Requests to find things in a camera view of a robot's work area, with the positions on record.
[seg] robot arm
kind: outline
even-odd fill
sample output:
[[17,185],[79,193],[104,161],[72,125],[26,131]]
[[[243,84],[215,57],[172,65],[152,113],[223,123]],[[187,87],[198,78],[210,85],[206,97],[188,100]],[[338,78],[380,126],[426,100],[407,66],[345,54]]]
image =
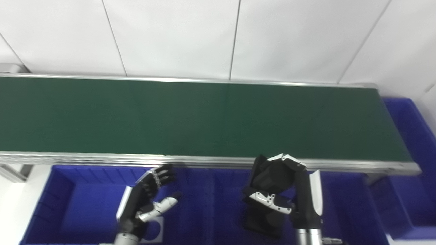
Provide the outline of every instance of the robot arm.
[[[293,185],[296,189],[294,202],[279,195],[280,192]],[[289,214],[293,227],[297,231],[296,237],[299,245],[322,244],[320,229],[323,201],[319,171],[309,174],[306,165],[290,155],[279,154],[268,159],[259,156],[253,165],[249,186],[242,192],[247,198],[274,212]],[[272,218],[267,217],[264,220],[269,221]],[[269,232],[265,225],[248,224],[246,226],[255,227],[256,231],[259,231],[261,227],[264,230],[259,232],[265,234]]]
[[175,180],[173,166],[165,164],[148,170],[136,181],[134,187],[125,188],[116,214],[118,234],[114,245],[137,245],[145,235],[147,222],[177,204],[181,197],[179,191],[159,203],[152,202],[163,185]]

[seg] blue storage crate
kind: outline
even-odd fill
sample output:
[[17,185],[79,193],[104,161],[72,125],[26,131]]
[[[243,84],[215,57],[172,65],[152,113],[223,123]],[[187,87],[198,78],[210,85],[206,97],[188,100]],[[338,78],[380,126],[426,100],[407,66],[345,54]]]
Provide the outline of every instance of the blue storage crate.
[[435,137],[412,100],[387,98],[384,102],[422,174],[387,177],[371,187],[383,225],[394,239],[435,239]]
[[[54,166],[21,242],[30,244],[98,244],[113,242],[116,210],[126,185],[134,185],[147,168]],[[245,204],[241,188],[249,170],[176,169],[178,180],[156,199],[183,192],[163,216],[164,244],[295,244],[286,220],[283,237],[269,238],[242,228]],[[350,245],[388,245],[363,174],[322,173],[324,236]],[[292,191],[284,193],[288,197]],[[150,226],[146,238],[159,231]]]

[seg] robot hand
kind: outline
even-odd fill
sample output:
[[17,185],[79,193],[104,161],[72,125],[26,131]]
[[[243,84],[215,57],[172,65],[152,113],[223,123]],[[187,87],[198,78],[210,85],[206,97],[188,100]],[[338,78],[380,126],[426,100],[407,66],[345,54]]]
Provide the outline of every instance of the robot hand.
[[148,170],[141,176],[134,187],[127,186],[116,214],[118,235],[115,245],[137,245],[145,235],[148,221],[160,216],[175,204],[181,192],[175,192],[161,202],[152,202],[158,190],[176,180],[171,164],[165,164]]
[[[296,196],[292,203],[279,193],[293,185]],[[268,159],[259,156],[253,165],[249,185],[242,192],[246,195],[244,201],[249,204],[248,215],[251,215],[245,223],[246,228],[277,237],[283,214],[289,214],[297,231],[297,244],[322,244],[323,202],[319,171],[309,174],[306,165],[290,155],[279,154]]]

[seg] aluminum frame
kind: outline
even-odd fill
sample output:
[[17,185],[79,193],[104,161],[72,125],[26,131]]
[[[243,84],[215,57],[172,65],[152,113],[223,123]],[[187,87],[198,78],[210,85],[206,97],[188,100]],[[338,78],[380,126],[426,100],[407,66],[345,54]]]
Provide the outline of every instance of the aluminum frame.
[[228,80],[208,78],[165,78],[165,77],[126,77],[126,76],[100,76],[100,75],[51,75],[51,74],[25,74],[25,73],[0,73],[0,77],[11,78],[68,78],[68,79],[97,79],[119,81],[144,81],[144,82],[198,82],[198,83],[226,83],[250,85],[281,85],[298,87],[332,87],[332,88],[366,88],[377,89],[373,83],[336,84],[336,83],[308,83],[308,82],[280,82],[269,80]]
[[[176,167],[189,168],[225,168],[251,169],[252,157],[200,157],[168,156],[141,154],[107,153],[42,153],[42,152],[0,152],[0,164],[59,164],[59,165],[98,165],[155,167],[163,163],[172,163]],[[335,160],[300,159],[308,170],[329,172],[357,172],[385,175],[417,175],[421,173],[415,162],[378,161],[378,160]]]
[[[25,73],[0,73],[0,77],[10,78],[68,78],[99,79],[144,82],[198,82],[251,85],[281,85],[332,88],[366,88],[377,89],[372,83],[329,84],[278,81],[244,81],[227,79],[201,78],[162,78],[162,77],[122,77],[99,75],[48,75]],[[300,159],[307,164],[308,170],[333,172],[358,172],[383,175],[417,175],[421,173],[415,162],[378,161],[378,160],[335,160],[335,159]],[[26,176],[7,166],[17,164],[60,164],[60,165],[99,165],[99,166],[136,166],[155,167],[163,163],[172,163],[177,167],[250,169],[254,158],[251,157],[205,157],[205,156],[164,156],[139,154],[99,154],[99,153],[42,153],[0,151],[0,175],[12,181],[24,182]]]

